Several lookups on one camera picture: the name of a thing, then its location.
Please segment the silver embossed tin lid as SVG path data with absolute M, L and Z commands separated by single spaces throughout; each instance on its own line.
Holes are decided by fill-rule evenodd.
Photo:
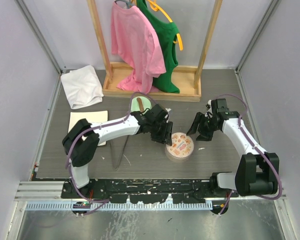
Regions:
M 193 153 L 194 141 L 183 132 L 175 132 L 172 134 L 172 146 L 166 145 L 165 152 L 166 151 L 169 151 L 175 156 Z

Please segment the round silver tin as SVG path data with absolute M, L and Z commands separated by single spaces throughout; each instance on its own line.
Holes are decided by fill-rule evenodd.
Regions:
M 187 162 L 192 156 L 192 153 L 190 153 L 190 154 L 187 153 L 187 154 L 182 154 L 182 155 L 176 156 L 176 155 L 173 155 L 169 151 L 165 151 L 165 154 L 170 161 L 175 162 L 175 163 Z

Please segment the mint green canister lid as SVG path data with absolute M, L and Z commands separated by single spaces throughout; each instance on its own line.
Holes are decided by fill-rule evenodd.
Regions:
M 132 99 L 130 111 L 145 113 L 152 108 L 151 101 L 145 96 L 137 96 Z

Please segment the metal serving tongs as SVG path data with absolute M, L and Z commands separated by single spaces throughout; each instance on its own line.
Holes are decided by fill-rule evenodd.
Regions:
M 110 155 L 111 155 L 111 164 L 112 164 L 112 169 L 114 171 L 117 171 L 121 165 L 124 153 L 125 153 L 125 149 L 129 140 L 129 135 L 125 138 L 125 142 L 124 145 L 120 151 L 119 157 L 116 159 L 116 155 L 115 155 L 115 149 L 113 147 L 113 140 L 109 141 L 109 147 L 110 147 Z

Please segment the white square plate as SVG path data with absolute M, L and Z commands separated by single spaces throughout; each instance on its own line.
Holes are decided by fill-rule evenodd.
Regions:
M 86 119 L 89 123 L 104 123 L 108 121 L 108 111 L 70 112 L 67 132 L 81 119 Z

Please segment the white cloth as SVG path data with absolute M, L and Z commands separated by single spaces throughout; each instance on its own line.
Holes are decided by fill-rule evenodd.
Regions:
M 103 101 L 103 88 L 92 65 L 62 74 L 60 80 L 72 110 L 86 108 Z

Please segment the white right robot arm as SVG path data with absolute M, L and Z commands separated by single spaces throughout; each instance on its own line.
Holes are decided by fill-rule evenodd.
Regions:
M 243 197 L 280 198 L 283 186 L 278 155 L 259 145 L 246 128 L 243 116 L 231 111 L 225 98 L 209 100 L 206 108 L 206 113 L 196 113 L 186 134 L 198 134 L 197 141 L 210 142 L 214 132 L 220 131 L 229 138 L 240 157 L 236 172 L 214 172 L 211 175 L 210 193 L 221 197 L 231 190 Z

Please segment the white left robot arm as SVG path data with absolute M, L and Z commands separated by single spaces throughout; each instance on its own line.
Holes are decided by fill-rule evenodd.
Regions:
M 150 134 L 153 142 L 172 145 L 173 122 L 167 109 L 159 104 L 144 111 L 130 111 L 126 116 L 104 123 L 80 119 L 62 140 L 66 153 L 66 168 L 73 183 L 72 192 L 78 198 L 90 193 L 88 165 L 99 144 L 123 136 Z

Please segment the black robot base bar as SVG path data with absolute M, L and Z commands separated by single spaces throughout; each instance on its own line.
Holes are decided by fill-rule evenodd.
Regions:
M 207 198 L 227 198 L 229 189 L 213 188 L 205 179 L 91 179 L 79 189 L 86 198 L 107 200 L 114 204 L 205 203 Z

